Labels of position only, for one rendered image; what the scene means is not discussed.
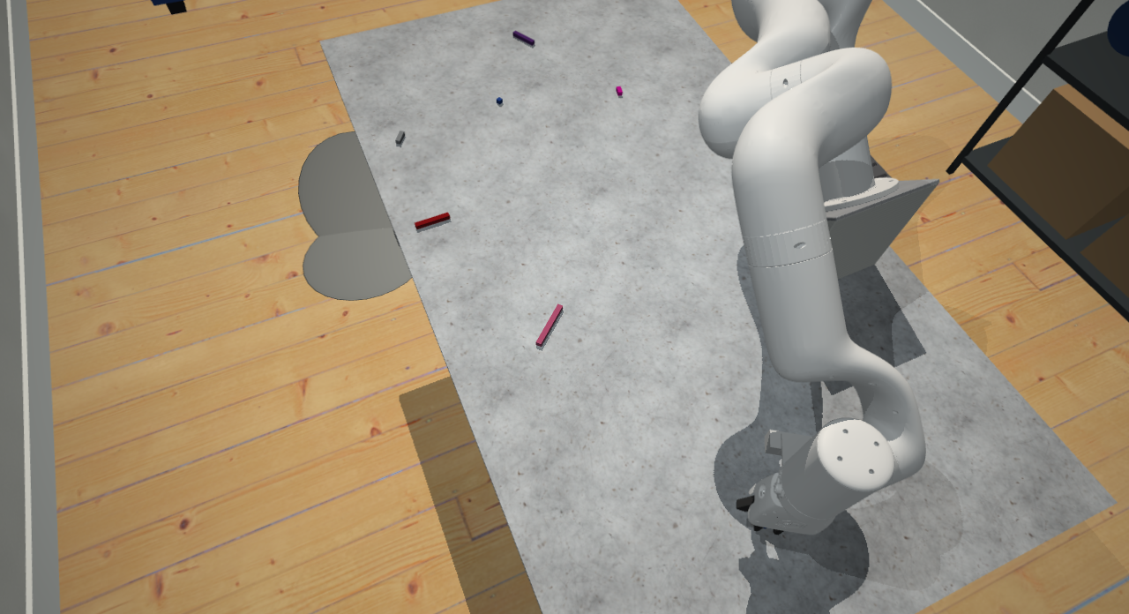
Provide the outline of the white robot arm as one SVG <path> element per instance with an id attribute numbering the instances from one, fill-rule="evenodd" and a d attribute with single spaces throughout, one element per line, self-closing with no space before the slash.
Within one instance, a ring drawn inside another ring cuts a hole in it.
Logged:
<path id="1" fill-rule="evenodd" d="M 911 386 L 848 335 L 826 219 L 899 188 L 895 177 L 872 174 L 867 135 L 886 115 L 892 77 L 879 54 L 855 49 L 870 2 L 730 0 L 758 44 L 723 69 L 699 109 L 704 143 L 730 159 L 774 371 L 789 381 L 850 381 L 863 402 L 863 420 L 834 418 L 813 437 L 767 431 L 765 453 L 784 464 L 774 493 L 807 524 L 832 519 L 926 460 Z"/>

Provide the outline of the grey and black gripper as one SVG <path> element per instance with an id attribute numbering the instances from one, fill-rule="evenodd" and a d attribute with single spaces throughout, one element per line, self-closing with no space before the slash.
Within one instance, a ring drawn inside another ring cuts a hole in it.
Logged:
<path id="1" fill-rule="evenodd" d="M 807 524 L 807 521 L 796 519 L 780 503 L 780 495 L 774 493 L 774 483 L 779 482 L 778 473 L 769 475 L 765 480 L 759 481 L 758 484 L 749 490 L 750 497 L 739 498 L 736 501 L 736 509 L 749 511 L 749 521 L 755 525 L 754 530 L 772 528 L 774 535 L 779 535 L 782 530 L 816 535 L 819 530 L 824 530 L 824 528 L 828 528 L 834 521 L 835 517 L 823 521 L 823 524 Z"/>

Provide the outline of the pink rod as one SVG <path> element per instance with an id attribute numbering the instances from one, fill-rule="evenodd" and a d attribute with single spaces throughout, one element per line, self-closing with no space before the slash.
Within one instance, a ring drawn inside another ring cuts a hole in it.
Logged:
<path id="1" fill-rule="evenodd" d="M 551 315 L 551 318 L 546 322 L 546 326 L 542 330 L 541 335 L 537 337 L 536 341 L 537 347 L 541 347 L 542 343 L 545 341 L 546 335 L 549 335 L 549 332 L 553 327 L 554 322 L 557 321 L 557 317 L 559 317 L 561 310 L 562 310 L 562 305 L 558 304 L 554 312 Z"/>

